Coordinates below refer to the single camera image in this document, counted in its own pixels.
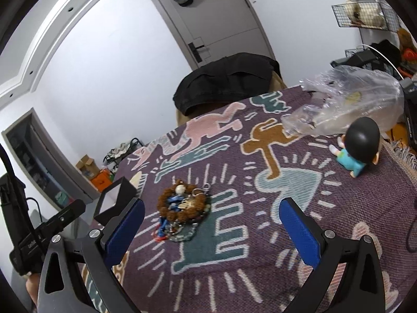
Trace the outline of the person's left hand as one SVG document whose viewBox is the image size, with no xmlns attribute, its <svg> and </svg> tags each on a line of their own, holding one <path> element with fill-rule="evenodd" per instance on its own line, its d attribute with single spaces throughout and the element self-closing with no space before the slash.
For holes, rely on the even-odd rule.
<svg viewBox="0 0 417 313">
<path fill-rule="evenodd" d="M 26 290 L 35 306 L 38 306 L 38 292 L 40 287 L 40 274 L 32 273 L 26 280 Z"/>
</svg>

